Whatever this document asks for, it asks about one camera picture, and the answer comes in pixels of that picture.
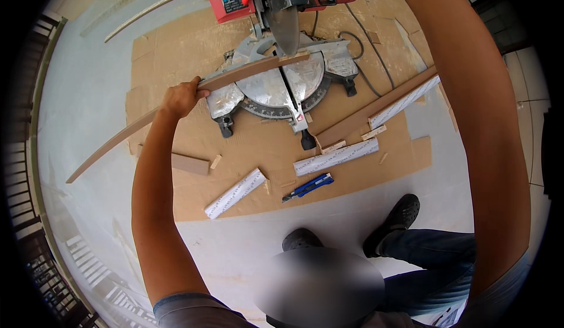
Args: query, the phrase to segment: metal railing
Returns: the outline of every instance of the metal railing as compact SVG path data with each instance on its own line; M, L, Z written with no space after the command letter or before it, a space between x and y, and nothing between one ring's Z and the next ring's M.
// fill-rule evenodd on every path
M33 183L33 174L30 172L32 163L28 160L34 136L31 133L34 92L38 79L42 86L45 78L39 74L40 68L44 67L44 76L54 42L64 23L65 20L58 22L40 15L14 66L7 109L9 116L4 129L4 186L18 250L42 301L63 327L91 328L97 327L95 321L99 315L88 310L60 273L62 264L57 263L51 252L41 215L32 198L32 186L39 187L39 184ZM49 58L46 58L51 41Z

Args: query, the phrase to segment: hand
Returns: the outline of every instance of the hand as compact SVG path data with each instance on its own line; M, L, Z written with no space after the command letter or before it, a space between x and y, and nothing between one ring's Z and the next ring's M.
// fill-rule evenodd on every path
M183 82L166 90L162 99L161 110L166 111L177 119L182 119L196 106L198 100L210 95L210 91L197 91L200 76L194 77L191 82Z

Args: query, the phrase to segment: miter saw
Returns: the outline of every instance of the miter saw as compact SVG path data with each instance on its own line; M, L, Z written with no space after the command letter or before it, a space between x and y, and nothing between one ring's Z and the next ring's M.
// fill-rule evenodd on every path
M302 147L315 147L304 113L321 101L331 82L343 84L347 95L354 96L353 79L358 70L347 49L349 41L313 41L300 33L298 12L320 11L351 1L354 0L210 0L219 23L250 14L257 15L258 23L250 36L226 54L224 65L204 79L268 56L291 57L303 51L310 54L307 60L212 91L207 97L208 108L223 137L232 136L232 113L242 107L260 117L289 120L295 134L302 132Z

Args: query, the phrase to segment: gray t-shirt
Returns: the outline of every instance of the gray t-shirt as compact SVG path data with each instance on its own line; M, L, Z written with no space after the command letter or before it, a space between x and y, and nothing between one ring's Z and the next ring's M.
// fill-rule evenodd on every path
M456 328L493 326L517 296L528 274L527 253L501 278L469 300ZM206 294L188 292L159 300L153 308L163 328L252 328L241 313ZM427 328L403 312L372 312L362 328Z

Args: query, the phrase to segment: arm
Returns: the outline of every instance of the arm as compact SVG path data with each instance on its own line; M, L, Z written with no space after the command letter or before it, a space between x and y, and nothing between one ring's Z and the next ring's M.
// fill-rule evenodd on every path
M208 294L198 268L178 233L173 217L170 164L174 131L198 100L200 77L166 90L139 156L131 192L131 229L151 304L178 292Z
M466 0L405 1L425 33L466 149L477 249L473 297L528 247L530 194L513 87L490 33Z

